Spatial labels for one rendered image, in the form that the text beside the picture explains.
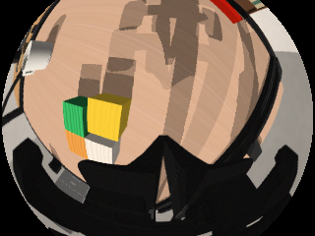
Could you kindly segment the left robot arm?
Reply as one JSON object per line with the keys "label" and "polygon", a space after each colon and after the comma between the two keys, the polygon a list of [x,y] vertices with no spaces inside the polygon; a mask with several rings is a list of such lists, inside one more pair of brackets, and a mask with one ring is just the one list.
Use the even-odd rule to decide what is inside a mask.
{"label": "left robot arm", "polygon": [[[23,47],[22,47],[23,49]],[[14,59],[12,61],[12,64],[15,64],[15,63],[18,63],[19,65],[19,61],[20,61],[20,58],[21,58],[21,54],[22,54],[22,49],[21,50],[18,50],[14,56]]]}

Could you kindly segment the green cube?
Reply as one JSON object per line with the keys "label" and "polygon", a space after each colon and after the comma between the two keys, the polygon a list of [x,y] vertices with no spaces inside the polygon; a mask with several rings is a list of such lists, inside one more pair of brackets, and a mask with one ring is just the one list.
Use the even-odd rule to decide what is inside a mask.
{"label": "green cube", "polygon": [[88,98],[77,96],[63,101],[65,129],[85,138],[88,132]]}

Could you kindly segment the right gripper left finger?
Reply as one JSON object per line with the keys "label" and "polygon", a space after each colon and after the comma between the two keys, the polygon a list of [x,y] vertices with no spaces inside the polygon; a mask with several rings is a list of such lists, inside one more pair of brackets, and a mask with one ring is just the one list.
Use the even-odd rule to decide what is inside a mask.
{"label": "right gripper left finger", "polygon": [[147,213],[151,213],[154,219],[163,148],[164,137],[159,135],[140,156],[127,165],[84,159],[78,163],[78,168],[89,186],[144,197]]}

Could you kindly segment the grey cup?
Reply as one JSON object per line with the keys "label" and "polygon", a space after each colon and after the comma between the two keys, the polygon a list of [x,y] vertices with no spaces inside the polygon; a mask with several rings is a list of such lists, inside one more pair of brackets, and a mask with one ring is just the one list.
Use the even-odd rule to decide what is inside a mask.
{"label": "grey cup", "polygon": [[[50,61],[52,51],[53,51],[52,42],[31,40],[24,56],[23,76],[32,75],[35,70],[45,69]],[[26,65],[27,61],[28,65]]]}

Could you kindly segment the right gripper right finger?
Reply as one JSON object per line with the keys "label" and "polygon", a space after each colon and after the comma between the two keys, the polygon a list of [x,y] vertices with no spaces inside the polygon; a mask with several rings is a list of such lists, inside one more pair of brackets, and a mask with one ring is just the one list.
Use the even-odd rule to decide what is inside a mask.
{"label": "right gripper right finger", "polygon": [[185,211],[194,204],[209,185],[246,173],[253,159],[209,164],[196,157],[168,135],[164,137],[163,161],[174,218],[185,217]]}

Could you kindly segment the red rectangular bar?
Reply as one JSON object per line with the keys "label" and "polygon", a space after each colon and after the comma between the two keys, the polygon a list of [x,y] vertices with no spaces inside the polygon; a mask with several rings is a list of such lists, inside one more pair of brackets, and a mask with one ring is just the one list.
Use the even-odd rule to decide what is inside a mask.
{"label": "red rectangular bar", "polygon": [[210,0],[231,20],[233,24],[242,21],[240,15],[225,0]]}

